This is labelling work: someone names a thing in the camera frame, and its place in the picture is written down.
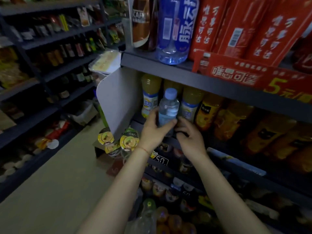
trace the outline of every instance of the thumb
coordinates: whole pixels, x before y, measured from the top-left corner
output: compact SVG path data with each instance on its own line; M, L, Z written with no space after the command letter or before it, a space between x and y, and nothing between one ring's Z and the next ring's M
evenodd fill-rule
M167 124L160 127L159 130L163 133L163 136L165 136L176 124L177 124L177 119L173 119Z
M179 143L181 144L182 141L184 141L187 137L185 136L185 134L179 132L177 133L177 140L179 141Z

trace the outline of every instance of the bottle cap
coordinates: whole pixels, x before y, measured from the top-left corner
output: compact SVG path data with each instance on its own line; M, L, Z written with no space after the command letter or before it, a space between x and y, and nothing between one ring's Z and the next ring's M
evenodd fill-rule
M177 90L175 88L168 88L165 91L165 98L169 100L174 100L177 98Z

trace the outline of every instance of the digital price label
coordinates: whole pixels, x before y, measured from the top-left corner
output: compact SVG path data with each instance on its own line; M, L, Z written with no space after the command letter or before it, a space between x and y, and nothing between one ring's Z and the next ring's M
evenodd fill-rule
M158 153L156 153L155 151L152 152L150 158L168 166L169 160L163 156L158 155Z

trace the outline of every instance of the finger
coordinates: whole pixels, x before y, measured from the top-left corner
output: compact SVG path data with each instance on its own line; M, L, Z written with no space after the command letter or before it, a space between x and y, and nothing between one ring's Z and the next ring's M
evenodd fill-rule
M186 127L178 127L178 128L175 128L174 129L175 131L177 131L177 132L185 132L185 133L187 133L188 134L188 129L186 128Z
M187 138L187 137L185 136L185 134L183 134L183 133L177 133L176 136L177 136L177 140L179 141L180 144L182 144L183 141Z
M184 125L184 127L186 127L189 130L188 134L190 135L194 130L194 125L188 120L186 120L184 117L178 117L178 119Z
M155 125L156 126L156 116L158 113L158 107L154 108L150 111L149 116L146 118L146 124Z
M177 119L173 119L170 122L168 122L167 124L158 128L158 130L160 130L162 132L163 136L165 136L176 124L177 124Z

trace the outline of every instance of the person's left hand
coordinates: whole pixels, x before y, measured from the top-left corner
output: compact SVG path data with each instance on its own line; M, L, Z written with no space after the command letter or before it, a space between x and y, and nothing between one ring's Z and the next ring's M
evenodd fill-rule
M156 126L156 115L158 108L152 110L144 123L139 148L145 149L149 154L160 145L165 135L176 125L177 119L173 119L166 125L157 128Z

